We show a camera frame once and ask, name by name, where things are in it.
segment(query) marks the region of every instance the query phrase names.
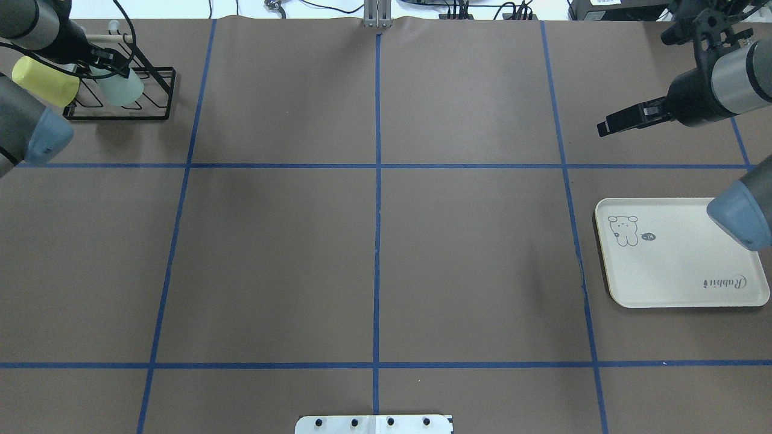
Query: black wire rack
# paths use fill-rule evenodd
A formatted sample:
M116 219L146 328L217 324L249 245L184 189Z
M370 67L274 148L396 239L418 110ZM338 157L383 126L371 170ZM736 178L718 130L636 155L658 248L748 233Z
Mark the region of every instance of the black wire rack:
M118 44L128 55L129 50ZM174 99L177 71L170 66L156 68L137 48L131 69L144 84L142 96L131 105L115 107L102 102L102 94L96 80L81 79L78 94L73 102L64 107L67 120L167 120Z

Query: cable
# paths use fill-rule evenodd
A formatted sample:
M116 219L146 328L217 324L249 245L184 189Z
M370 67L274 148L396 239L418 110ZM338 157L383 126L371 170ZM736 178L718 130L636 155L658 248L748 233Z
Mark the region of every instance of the cable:
M574 8L571 7L571 0L566 0L566 3L568 3L568 18L571 19L571 21L577 21L577 17L574 14Z
M529 6L532 2L533 0L529 0L528 3L526 3L526 0L522 0L520 6L517 7L517 11L514 15L510 16L510 19L529 20L533 18L533 9Z
M461 0L460 8L461 8L461 12L460 12L459 19L469 19L469 0L466 0L466 2L464 2L464 0Z
M509 5L512 5L512 15L515 15L517 13L517 9L516 9L517 5L515 5L514 2L507 2L507 3L504 3L503 5L499 6L499 10L496 11L496 14L493 16L493 19L499 18L499 14L501 13L501 9L504 9L505 7L507 7Z
M414 2L409 1L409 0L402 0L402 1L404 3L407 3L409 5L413 5L413 6L430 6L430 7L432 7L432 6L444 6L444 5L440 5L439 3L414 3ZM498 5L469 5L469 7L470 8L498 8L499 6Z
M448 19L450 19L450 3L448 3L448 0L442 0L442 2L445 3L445 6L448 6Z
M131 44L129 44L127 42L127 45L136 46L137 45L137 32L134 30L134 24L131 22L131 19L129 18L129 15L126 13L126 11L124 10L123 6L120 5L118 0L113 0L113 3L115 3L115 6L118 7L118 9L120 10L120 13L124 15L124 19L126 19L126 23L129 25L129 30L131 30ZM10 48L12 50L18 51L19 53L21 53L21 54L23 54L23 55L25 55L27 57L31 57L33 60L35 60L35 61L37 61L37 62L39 62L39 63L41 63L41 64L43 64L45 66L48 66L52 70L59 71L59 72L61 72L63 74L66 74L68 76L78 77L80 79L101 80L101 79L104 79L104 78L110 78L112 76L116 76L119 73L119 71L114 71L112 73L104 74L104 75L101 75L101 76L94 76L94 75L91 75L91 74L78 74L78 73L74 73L74 72L71 72L71 71L59 68L58 66L54 65L53 63L45 62L45 61L43 61L43 59L40 58L40 56L38 56L34 52L32 52L32 51L30 51L30 50L28 50L26 48L22 48L20 46L17 46L16 44L0 42L0 47ZM134 60L134 48L131 49L131 55L129 56L129 60L126 61L125 67L129 66L131 64L132 60Z
M342 13L344 13L344 14L353 14L353 13L356 13L357 11L359 11L359 9L362 9L362 8L364 7L364 3L362 3L362 6L360 6L360 7L356 8L356 9L355 9L355 10L353 10L353 11L344 11L343 9L334 8L334 7L332 7L332 6L323 6L323 5L317 5L316 3L307 2L306 0L300 0L300 2L301 2L301 3L305 3L305 4L307 4L307 5L316 6L317 8L322 8L322 9L332 9L332 10L334 10L334 11L342 12Z

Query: grid line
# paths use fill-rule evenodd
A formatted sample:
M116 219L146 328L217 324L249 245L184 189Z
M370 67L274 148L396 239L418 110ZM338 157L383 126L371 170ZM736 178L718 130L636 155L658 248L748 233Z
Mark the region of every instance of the grid line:
M552 64L550 62L550 47L547 41L547 27L544 21L539 22L541 26L541 39L544 46L544 62L547 68L547 82L550 84L550 98L552 100L552 114L555 121L555 133L557 135L557 147L560 151L560 162L563 165L563 183L566 190L566 200L568 204L568 215L571 219L571 232L574 237L574 252L579 262L579 272L581 274L581 290L584 296L584 320L587 324L587 339L590 345L590 356L592 357L592 371L595 376L595 394L598 397L598 411L601 418L601 429L604 434L608 434L608 420L606 419L606 404L603 398L603 385L601 383L601 369L598 367L598 352L595 348L595 334L592 326L592 313L590 311L590 297L587 295L587 279L584 276L584 262L581 256L581 246L579 244L579 232L577 230L576 214L574 213L574 199L571 196L571 180L568 176L568 162L566 159L566 150L563 143L563 131L560 128L560 113L557 109L557 97L555 95L555 83L552 76Z
M381 361L381 33L375 35L375 252L373 267L373 414L380 412Z
M191 163L195 169L687 169L732 170L753 168L753 164L626 164L626 163ZM49 163L17 168L188 168L185 163Z
M544 22L540 23L543 40L543 50L547 68L547 79L550 87L554 123L557 134L557 143L560 150L560 164L532 163L532 164L383 164L381 160L381 34L376 35L375 43L375 164L302 164L302 163L193 163L192 156L195 147L198 122L201 115L201 106L208 74L209 60L215 37L217 20L212 21L212 27L208 42L206 61L201 78L201 88L195 112L195 119L191 131L191 141L188 156L185 163L51 163L43 165L43 168L184 168L185 174L181 186L181 194L178 202L178 210L174 223L174 231L171 240L170 252L164 286L159 303L154 339L151 347L150 361L144 362L0 362L0 369L117 369L139 370L147 369L143 402L137 423L137 432L142 433L144 420L149 405L149 395L155 370L306 370L306 369L371 369L373 373L373 411L379 412L379 369L541 369L541 368L592 368L594 372L596 392L598 395L598 408L601 415L601 426L604 433L608 433L608 422L605 415L603 389L601 384L600 368L667 368L667 367L737 367L737 366L772 366L772 359L713 359L713 360L644 360L644 361L599 361L594 341L594 333L591 319L589 297L587 295L587 283L584 275L584 266L579 244L576 217L574 214L573 199L569 179L569 169L707 169L730 170L751 169L753 165L747 156L740 129L734 118L731 119L733 130L743 156L744 164L569 164L567 162L562 130L560 128L560 116L557 109L557 98L554 89L554 78L550 64L549 47L547 42L547 30ZM30 164L21 163L20 168L37 168ZM376 172L376 197L375 197L375 245L374 245L374 317L373 317L373 361L370 362L234 362L234 363L210 363L210 362L175 362L158 363L157 349L161 334L168 286L171 279L171 266L173 263L176 242L178 238L179 224L185 201L188 185L188 177L191 170L201 168L298 168L298 169L374 169ZM591 350L591 361L446 361L446 362L380 362L380 241L381 241L381 172L384 169L560 169L564 175L564 187L566 190L567 206L571 219L574 248L579 262L582 290L584 295L584 312L587 323L588 340Z
M750 170L752 167L750 165L750 160L748 159L748 152L745 149L743 136L740 134L740 127L737 126L737 121L735 120L734 116L732 116L732 130L734 130L734 137L737 139L737 144L740 146L740 153L743 155L743 161L745 161L747 169Z
M153 373L155 371L155 362L158 355L158 343L161 339L161 326L164 323L164 312L166 311L166 299L169 294L169 283L171 281L171 267L174 263L174 254L177 251L177 240L180 232L180 220L182 219L182 209L185 205L185 194L188 191L188 179L191 173L191 163L193 162L193 150L195 149L195 139L198 133L198 121L201 119L201 106L204 104L204 91L206 90L206 79L209 71L209 60L212 57L212 45L215 41L215 30L217 29L217 20L212 20L212 27L209 30L209 44L206 49L206 60L204 61L204 70L201 74L201 88L198 90L198 102L195 108L195 117L193 118L193 128L191 131L191 141L188 146L188 157L185 161L185 174L182 177L182 186L180 187L180 200L177 205L177 215L174 218L174 230L171 234L171 246L169 247L169 257L166 263L166 273L164 275L164 286L161 290L161 301L158 304L158 316L153 333L153 344L150 352L150 366L147 368L147 377L145 378L145 388L142 394L142 406L137 420L137 434L144 431L145 417L147 416L147 405L150 401L150 391L153 385Z
M58 362L4 361L0 369L148 369L150 363L133 362ZM677 368L771 366L772 359L682 359L622 361L379 361L380 369L555 369L555 368ZM155 370L317 370L373 369L368 361L333 362L157 362Z

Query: bear illustration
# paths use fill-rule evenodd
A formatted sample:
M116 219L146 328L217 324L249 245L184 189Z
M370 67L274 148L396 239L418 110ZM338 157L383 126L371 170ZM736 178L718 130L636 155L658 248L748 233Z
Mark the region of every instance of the bear illustration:
M611 231L614 232L614 236L617 237L617 242L620 246L638 245L638 225L635 224L638 221L638 217L634 215L630 217L609 217L608 221L611 225Z

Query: white tray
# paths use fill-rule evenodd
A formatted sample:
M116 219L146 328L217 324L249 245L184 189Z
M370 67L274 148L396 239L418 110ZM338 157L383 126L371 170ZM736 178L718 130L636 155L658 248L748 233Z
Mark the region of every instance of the white tray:
M710 198L606 198L595 207L611 297L624 307L761 306L756 252L708 217Z

